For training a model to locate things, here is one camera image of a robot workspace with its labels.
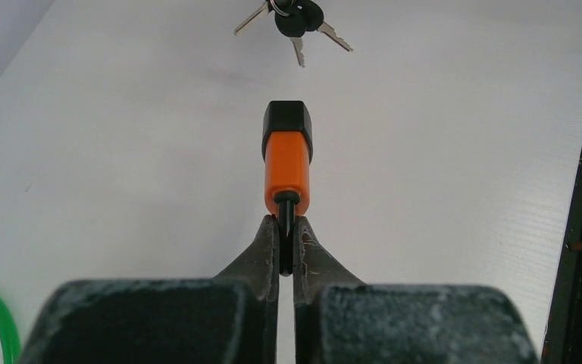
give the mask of key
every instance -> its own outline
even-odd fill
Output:
[[[289,16],[275,14],[275,25],[282,35],[291,39],[293,44],[293,51],[296,53],[296,59],[300,67],[305,66],[305,56],[302,54],[302,36],[305,35],[307,24],[305,19],[300,15],[299,11],[294,7],[289,9]]]
[[[302,54],[302,47],[305,44],[302,42],[302,38],[289,38],[291,39],[291,43],[293,43],[293,50],[296,51],[296,58],[298,59],[298,64],[300,67],[305,67],[305,55]]]
[[[347,52],[353,52],[353,48],[336,34],[331,25],[324,21],[324,12],[318,4],[312,0],[297,0],[294,6],[299,7],[300,13],[307,24],[306,31],[314,32],[317,30]]]
[[[249,17],[247,17],[242,23],[240,23],[237,26],[237,28],[235,28],[235,30],[233,31],[233,34],[238,35],[249,25],[252,25],[256,19],[259,19],[261,17],[267,17],[267,15],[272,11],[273,8],[271,7],[271,3],[269,2],[269,0],[264,0],[264,4],[262,4],[262,6],[258,8],[258,10],[256,10],[253,14],[249,15]]]
[[[233,34],[238,35],[244,29],[253,24],[256,19],[267,17],[267,15],[273,10],[275,10],[276,14],[288,16],[289,14],[286,13],[283,9],[290,7],[293,1],[295,0],[264,0],[264,4],[262,4],[258,10],[254,11],[253,14],[249,15],[249,17],[240,23],[233,31]]]

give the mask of key ring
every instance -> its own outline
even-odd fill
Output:
[[[271,7],[273,8],[273,10],[275,10],[276,13],[282,15],[283,17],[288,17],[291,14],[286,13],[285,11],[282,11],[282,9],[280,9],[279,6],[277,6],[277,4],[275,3],[275,0],[269,0],[269,3],[271,4]]]

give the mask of orange handle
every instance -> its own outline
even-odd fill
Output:
[[[309,207],[309,150],[304,135],[297,131],[277,131],[269,136],[264,154],[264,203],[277,215],[275,196],[293,191],[300,196],[296,214]]]

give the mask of green tube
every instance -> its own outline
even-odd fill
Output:
[[[14,364],[21,351],[19,332],[12,319],[12,314],[8,310],[0,297],[0,340],[3,351],[3,363]]]

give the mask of black cap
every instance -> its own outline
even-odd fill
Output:
[[[309,149],[309,162],[313,159],[311,117],[302,101],[271,101],[264,113],[262,132],[262,158],[266,158],[267,142],[274,131],[299,131],[305,136]]]

